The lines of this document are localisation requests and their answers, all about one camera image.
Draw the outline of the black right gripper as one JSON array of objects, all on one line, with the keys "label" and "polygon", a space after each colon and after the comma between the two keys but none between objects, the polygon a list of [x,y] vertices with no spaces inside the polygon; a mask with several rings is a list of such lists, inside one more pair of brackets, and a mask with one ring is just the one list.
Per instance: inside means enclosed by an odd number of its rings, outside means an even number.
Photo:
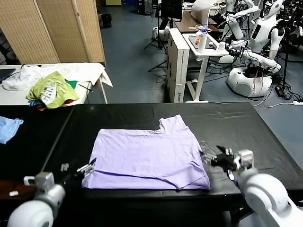
[{"label": "black right gripper", "polygon": [[234,163],[234,155],[231,148],[226,148],[223,146],[217,145],[217,148],[222,152],[221,154],[215,155],[211,153],[202,153],[202,161],[205,164],[212,166],[219,166],[223,169],[224,172],[229,170],[235,171],[236,164]]}]

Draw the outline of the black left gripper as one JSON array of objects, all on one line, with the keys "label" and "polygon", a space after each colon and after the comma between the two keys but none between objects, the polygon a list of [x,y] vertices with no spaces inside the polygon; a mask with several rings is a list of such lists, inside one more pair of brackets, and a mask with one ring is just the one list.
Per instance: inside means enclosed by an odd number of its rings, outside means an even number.
[{"label": "black left gripper", "polygon": [[[91,160],[88,164],[78,168],[76,172],[66,173],[60,181],[60,184],[63,187],[77,187],[82,181],[82,176],[89,176],[92,172],[94,172],[95,164],[96,158]],[[68,168],[68,163],[63,163],[61,165],[61,171],[67,171]]]}]

